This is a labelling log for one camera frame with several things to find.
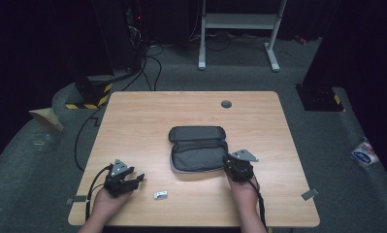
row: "round hole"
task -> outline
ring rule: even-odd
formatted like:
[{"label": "round hole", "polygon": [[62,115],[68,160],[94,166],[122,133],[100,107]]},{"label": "round hole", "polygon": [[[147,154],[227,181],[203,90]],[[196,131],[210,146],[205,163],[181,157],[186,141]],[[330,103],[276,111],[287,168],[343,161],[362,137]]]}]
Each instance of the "round hole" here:
[{"label": "round hole", "polygon": [[230,102],[228,100],[223,100],[221,102],[221,107],[223,107],[225,109],[229,109],[230,107],[232,107],[232,102]]}]

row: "dark background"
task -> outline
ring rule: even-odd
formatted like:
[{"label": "dark background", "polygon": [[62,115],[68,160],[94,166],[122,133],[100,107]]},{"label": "dark background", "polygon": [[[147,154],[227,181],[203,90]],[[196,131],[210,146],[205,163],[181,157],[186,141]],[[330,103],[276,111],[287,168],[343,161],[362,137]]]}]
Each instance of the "dark background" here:
[{"label": "dark background", "polygon": [[[66,66],[66,53],[60,49],[58,40],[63,37],[57,30],[52,2],[57,0],[0,1],[0,154],[31,119],[27,111],[50,107],[54,93],[74,81]],[[149,36],[185,40],[195,24],[197,1],[154,2],[159,1],[144,1],[147,18],[162,21],[146,22]],[[278,7],[274,0],[243,2],[213,0],[208,9],[271,13]],[[172,37],[175,30],[183,32],[179,38]],[[316,75],[307,77],[306,84],[346,89],[365,134],[387,169],[387,1],[288,1],[278,38],[292,40],[295,35],[307,40],[324,37],[318,54],[327,58],[313,62],[310,70]],[[94,43],[97,49],[103,46]]]}]

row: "gray carpet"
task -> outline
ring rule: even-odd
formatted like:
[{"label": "gray carpet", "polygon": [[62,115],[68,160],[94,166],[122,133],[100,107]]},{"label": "gray carpet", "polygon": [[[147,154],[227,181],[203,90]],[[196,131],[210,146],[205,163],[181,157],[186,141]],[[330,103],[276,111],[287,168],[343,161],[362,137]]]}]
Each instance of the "gray carpet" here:
[{"label": "gray carpet", "polygon": [[[162,64],[157,82],[161,90],[272,90],[277,92],[311,188],[321,223],[315,228],[293,232],[385,232],[387,233],[387,174],[381,163],[365,170],[349,153],[362,141],[362,127],[342,88],[334,88],[346,111],[306,112],[295,89],[302,83],[320,41],[305,46],[278,40],[274,50],[281,71],[273,73],[262,44],[235,41],[223,51],[207,53],[207,69],[198,71],[198,50],[178,47],[152,48]],[[226,44],[209,42],[209,48]],[[148,58],[145,73],[151,85],[158,63]],[[108,80],[97,77],[94,80]],[[120,91],[133,78],[113,84]],[[67,110],[64,101],[73,85],[55,93],[53,107],[65,129],[50,134],[36,120],[26,122],[0,156],[0,232],[76,232],[67,219],[82,172],[74,159],[78,132],[94,110]],[[127,91],[149,90],[140,76]],[[100,111],[96,116],[103,117]],[[98,127],[90,120],[78,140],[78,159],[85,166]],[[164,232],[169,229],[124,228],[122,232]],[[207,229],[178,229],[178,232],[206,232]],[[275,228],[274,232],[290,229]]]}]

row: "white metal stand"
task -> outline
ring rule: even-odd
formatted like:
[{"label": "white metal stand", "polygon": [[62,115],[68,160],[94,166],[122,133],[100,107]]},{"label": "white metal stand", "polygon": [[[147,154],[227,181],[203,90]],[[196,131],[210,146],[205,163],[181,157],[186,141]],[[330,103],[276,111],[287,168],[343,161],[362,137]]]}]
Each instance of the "white metal stand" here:
[{"label": "white metal stand", "polygon": [[207,28],[234,28],[234,29],[269,29],[272,30],[271,39],[265,43],[272,69],[275,72],[280,70],[273,52],[273,46],[277,31],[283,17],[287,0],[281,0],[277,14],[274,15],[254,15],[254,14],[207,14],[206,0],[203,0],[202,9],[202,31],[199,50],[199,70],[206,69],[206,40],[205,32]]}]

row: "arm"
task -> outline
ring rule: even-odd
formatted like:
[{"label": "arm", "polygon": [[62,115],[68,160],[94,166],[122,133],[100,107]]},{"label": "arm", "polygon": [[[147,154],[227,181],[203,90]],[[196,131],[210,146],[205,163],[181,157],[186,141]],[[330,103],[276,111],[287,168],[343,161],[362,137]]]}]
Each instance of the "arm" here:
[{"label": "arm", "polygon": [[91,215],[79,233],[102,232],[105,224],[120,210],[132,193],[133,191],[127,192],[114,198],[104,188],[100,189],[94,200]]},{"label": "arm", "polygon": [[[258,199],[254,188],[250,183],[235,183],[229,177],[227,177],[227,180],[232,189],[233,199],[241,219],[242,233],[267,233],[266,227],[257,214],[256,205]],[[255,178],[252,178],[250,181],[255,186],[258,186]]]}]

